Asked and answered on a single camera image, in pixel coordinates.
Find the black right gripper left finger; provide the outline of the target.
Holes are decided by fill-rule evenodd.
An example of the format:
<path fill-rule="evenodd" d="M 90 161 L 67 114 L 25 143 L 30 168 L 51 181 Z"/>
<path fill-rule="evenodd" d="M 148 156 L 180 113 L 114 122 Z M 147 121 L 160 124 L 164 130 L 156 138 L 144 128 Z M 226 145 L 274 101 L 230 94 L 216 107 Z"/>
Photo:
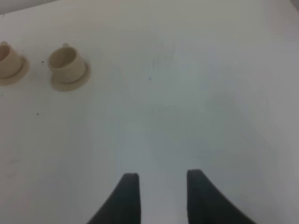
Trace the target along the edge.
<path fill-rule="evenodd" d="M 140 224 L 141 197 L 139 175 L 124 174 L 117 186 L 88 222 L 90 224 Z"/>

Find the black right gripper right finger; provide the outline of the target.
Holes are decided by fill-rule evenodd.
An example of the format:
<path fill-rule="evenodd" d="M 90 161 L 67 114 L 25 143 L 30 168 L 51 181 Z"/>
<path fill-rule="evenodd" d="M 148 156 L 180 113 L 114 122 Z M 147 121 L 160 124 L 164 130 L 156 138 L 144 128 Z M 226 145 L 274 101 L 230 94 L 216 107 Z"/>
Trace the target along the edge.
<path fill-rule="evenodd" d="M 187 171 L 187 217 L 190 224 L 252 224 L 200 169 Z"/>

